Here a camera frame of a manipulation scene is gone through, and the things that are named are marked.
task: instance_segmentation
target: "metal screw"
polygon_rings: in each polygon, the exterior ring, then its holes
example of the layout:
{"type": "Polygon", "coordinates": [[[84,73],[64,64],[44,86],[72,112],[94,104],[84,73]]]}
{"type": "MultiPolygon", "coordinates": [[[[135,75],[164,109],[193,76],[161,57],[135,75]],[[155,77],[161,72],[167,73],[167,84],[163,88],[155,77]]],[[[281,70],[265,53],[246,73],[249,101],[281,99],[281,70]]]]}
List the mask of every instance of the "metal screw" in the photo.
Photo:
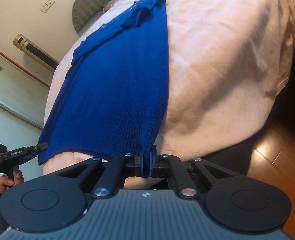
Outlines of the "metal screw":
{"type": "Polygon", "coordinates": [[[196,194],[196,190],[192,188],[185,188],[185,189],[182,189],[181,193],[184,196],[193,197],[196,194]]]}
{"type": "Polygon", "coordinates": [[[109,193],[110,193],[109,190],[106,188],[98,188],[93,191],[93,194],[98,197],[105,197],[109,193]]]}

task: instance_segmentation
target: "beige wall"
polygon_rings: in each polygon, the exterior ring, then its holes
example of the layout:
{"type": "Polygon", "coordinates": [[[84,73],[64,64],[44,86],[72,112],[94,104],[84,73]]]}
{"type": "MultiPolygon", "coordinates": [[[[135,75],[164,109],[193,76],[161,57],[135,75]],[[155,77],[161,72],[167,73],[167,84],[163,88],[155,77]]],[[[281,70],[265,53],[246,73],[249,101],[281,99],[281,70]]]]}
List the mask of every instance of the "beige wall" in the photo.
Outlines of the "beige wall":
{"type": "MultiPolygon", "coordinates": [[[[37,144],[41,129],[16,117],[0,107],[0,143],[9,151],[37,144]]],[[[43,168],[37,163],[37,157],[20,166],[24,179],[30,180],[43,175],[43,168]]]]}
{"type": "Polygon", "coordinates": [[[75,0],[54,0],[46,12],[47,0],[0,0],[0,51],[23,68],[50,84],[53,74],[13,45],[18,34],[30,39],[60,61],[77,41],[71,10],[75,0]]]}

